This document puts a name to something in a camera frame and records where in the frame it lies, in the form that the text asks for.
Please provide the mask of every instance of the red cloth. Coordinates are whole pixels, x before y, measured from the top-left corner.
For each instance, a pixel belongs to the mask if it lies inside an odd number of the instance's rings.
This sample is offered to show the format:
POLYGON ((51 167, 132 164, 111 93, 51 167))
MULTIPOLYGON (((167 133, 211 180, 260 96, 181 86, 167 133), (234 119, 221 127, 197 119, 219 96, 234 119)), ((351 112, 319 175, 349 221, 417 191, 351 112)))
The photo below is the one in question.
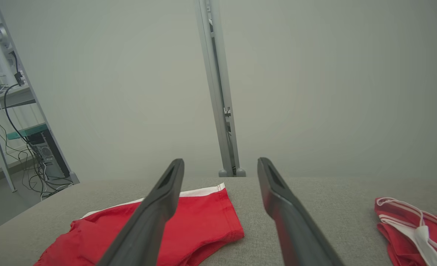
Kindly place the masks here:
MULTIPOLYGON (((71 223, 41 255, 36 266, 95 265, 140 202, 112 207, 71 223)), ((227 190, 201 197, 180 197, 166 223, 159 266, 196 266, 229 242, 244 237, 227 190)))
POLYGON ((437 216, 392 198, 377 198, 374 210, 381 219, 377 228, 389 241, 388 254, 394 266, 437 264, 437 216), (426 243, 417 242, 419 229, 428 229, 426 243))

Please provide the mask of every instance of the gray table surface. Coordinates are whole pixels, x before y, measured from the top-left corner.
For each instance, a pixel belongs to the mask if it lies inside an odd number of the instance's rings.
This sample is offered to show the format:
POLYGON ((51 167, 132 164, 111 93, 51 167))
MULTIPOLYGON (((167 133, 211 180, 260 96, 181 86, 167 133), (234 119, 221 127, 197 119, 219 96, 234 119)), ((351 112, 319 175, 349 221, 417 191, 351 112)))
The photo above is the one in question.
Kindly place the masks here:
MULTIPOLYGON (((376 228, 376 197, 394 197, 437 215, 437 180, 285 178, 347 266, 391 265, 376 228)), ((70 222, 89 211, 142 198, 157 178, 83 182, 35 205, 0 226, 0 265, 32 265, 70 222)), ((201 265, 282 265, 272 219, 259 183, 251 177, 184 178, 182 191, 225 182, 245 237, 201 265)))

